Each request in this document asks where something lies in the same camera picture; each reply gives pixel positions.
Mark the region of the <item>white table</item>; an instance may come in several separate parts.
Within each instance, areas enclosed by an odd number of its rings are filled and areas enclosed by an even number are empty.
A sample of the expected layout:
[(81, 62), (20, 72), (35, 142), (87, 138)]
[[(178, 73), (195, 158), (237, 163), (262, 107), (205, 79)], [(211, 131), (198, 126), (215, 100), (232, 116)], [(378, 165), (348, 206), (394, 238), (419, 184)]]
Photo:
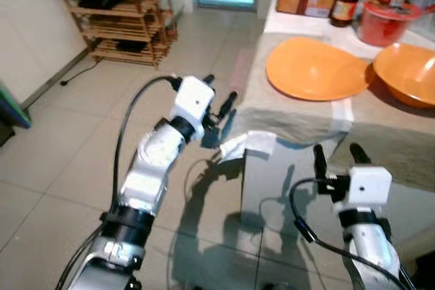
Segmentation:
[[(292, 37), (310, 37), (342, 49), (369, 64), (379, 53), (377, 47), (361, 42), (350, 27), (330, 26), (324, 18), (295, 16), (271, 10), (265, 19), (264, 33), (289, 33)], [(324, 148), (330, 169), (341, 172), (329, 162), (338, 151), (342, 136), (318, 142)], [(293, 182), (313, 176), (313, 146), (300, 146), (276, 140), (274, 152), (261, 156), (246, 151), (243, 169), (243, 222), (268, 227), (274, 233), (292, 234), (292, 214), (286, 206), (287, 191)], [(416, 258), (434, 250), (435, 193), (392, 182), (385, 207), (392, 238), (403, 258)]]

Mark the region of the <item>white paper napkin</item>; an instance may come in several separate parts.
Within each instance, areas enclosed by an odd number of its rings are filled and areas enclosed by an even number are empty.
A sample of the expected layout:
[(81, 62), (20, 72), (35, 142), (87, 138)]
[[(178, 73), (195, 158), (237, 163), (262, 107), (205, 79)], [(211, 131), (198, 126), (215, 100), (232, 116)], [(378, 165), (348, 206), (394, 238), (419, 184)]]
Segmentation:
[(241, 159), (246, 151), (269, 157), (274, 152), (276, 140), (277, 135), (274, 132), (261, 130), (251, 130), (230, 138), (220, 145), (220, 163)]

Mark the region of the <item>beige linen tablecloth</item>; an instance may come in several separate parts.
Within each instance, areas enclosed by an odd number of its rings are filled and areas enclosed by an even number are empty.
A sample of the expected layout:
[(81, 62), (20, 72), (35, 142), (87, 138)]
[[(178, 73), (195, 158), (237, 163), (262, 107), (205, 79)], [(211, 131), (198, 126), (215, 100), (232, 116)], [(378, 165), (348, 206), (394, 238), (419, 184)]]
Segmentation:
[(401, 103), (380, 79), (374, 79), (359, 94), (332, 103), (314, 103), (280, 94), (267, 81), (265, 63), (279, 43), (291, 38), (289, 33), (260, 36), (228, 138), (262, 131), (272, 132), (277, 139), (291, 144), (313, 146), (342, 136), (330, 163), (339, 168), (350, 166), (348, 146), (357, 142), (375, 164), (388, 169), (395, 183), (432, 192), (435, 188), (433, 111)]

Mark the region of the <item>orange plastic plate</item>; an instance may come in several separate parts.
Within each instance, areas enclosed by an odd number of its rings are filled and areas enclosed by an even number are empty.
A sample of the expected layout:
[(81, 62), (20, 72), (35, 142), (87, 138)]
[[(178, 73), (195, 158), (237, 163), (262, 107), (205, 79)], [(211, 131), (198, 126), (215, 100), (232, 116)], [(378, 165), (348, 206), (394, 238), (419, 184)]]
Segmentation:
[(308, 37), (281, 41), (267, 55), (267, 81), (280, 94), (306, 101), (337, 101), (366, 90), (369, 64), (342, 49)]

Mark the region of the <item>orange plastic bowl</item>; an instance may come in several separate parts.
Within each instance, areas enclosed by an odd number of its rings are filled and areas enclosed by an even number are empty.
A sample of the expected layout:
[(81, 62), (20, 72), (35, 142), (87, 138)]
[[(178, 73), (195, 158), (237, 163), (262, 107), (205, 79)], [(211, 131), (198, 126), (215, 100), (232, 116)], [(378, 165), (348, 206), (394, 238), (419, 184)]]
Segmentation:
[(435, 107), (435, 51), (407, 43), (383, 48), (373, 60), (389, 92), (409, 107)]

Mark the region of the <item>wooden slatted shelf rack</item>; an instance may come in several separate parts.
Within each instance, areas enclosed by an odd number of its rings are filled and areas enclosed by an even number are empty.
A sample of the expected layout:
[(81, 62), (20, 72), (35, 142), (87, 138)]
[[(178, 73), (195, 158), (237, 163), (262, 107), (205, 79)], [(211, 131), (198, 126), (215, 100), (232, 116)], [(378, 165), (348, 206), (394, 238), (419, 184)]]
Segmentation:
[(96, 60), (158, 67), (177, 41), (172, 0), (63, 0)]

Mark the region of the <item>dark floor object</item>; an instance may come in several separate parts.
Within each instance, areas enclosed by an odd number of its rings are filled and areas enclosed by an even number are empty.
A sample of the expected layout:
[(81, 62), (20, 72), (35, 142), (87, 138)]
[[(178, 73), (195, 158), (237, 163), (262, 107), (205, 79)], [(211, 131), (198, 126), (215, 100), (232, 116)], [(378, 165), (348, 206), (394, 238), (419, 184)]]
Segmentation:
[(417, 257), (417, 270), (413, 275), (413, 283), (417, 290), (433, 290), (435, 287), (435, 252)]

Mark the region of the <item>red plastic lidded tub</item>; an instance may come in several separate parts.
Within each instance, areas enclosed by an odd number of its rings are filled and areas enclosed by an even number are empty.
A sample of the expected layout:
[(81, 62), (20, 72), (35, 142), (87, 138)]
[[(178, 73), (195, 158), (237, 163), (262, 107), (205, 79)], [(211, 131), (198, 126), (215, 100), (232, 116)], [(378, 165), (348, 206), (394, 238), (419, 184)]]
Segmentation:
[(392, 7), (378, 1), (367, 1), (358, 21), (357, 36), (373, 47), (388, 47), (422, 16), (423, 10), (410, 3)]

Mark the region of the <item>dark jar with red lid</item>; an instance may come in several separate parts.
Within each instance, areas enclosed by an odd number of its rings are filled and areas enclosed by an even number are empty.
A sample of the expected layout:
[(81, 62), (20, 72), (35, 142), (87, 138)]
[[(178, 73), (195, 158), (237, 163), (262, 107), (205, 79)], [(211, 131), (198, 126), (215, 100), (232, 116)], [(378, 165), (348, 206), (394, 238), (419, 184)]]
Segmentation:
[(356, 7), (360, 0), (336, 0), (330, 10), (330, 25), (335, 27), (351, 26)]

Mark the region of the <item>white cabinet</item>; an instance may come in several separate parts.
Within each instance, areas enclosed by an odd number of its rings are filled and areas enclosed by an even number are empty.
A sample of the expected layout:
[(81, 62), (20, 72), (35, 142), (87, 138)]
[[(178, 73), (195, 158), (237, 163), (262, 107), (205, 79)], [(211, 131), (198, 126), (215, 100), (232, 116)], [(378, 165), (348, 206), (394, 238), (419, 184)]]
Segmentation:
[(83, 53), (63, 0), (0, 0), (0, 84), (20, 104)]

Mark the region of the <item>green and blue bin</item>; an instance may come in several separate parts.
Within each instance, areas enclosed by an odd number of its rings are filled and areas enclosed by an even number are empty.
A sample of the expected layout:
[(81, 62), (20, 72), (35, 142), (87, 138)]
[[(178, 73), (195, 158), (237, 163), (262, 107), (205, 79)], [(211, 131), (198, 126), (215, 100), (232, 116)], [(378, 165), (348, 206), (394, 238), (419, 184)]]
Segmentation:
[(25, 129), (30, 129), (32, 126), (30, 116), (20, 107), (2, 81), (0, 81), (0, 122)]

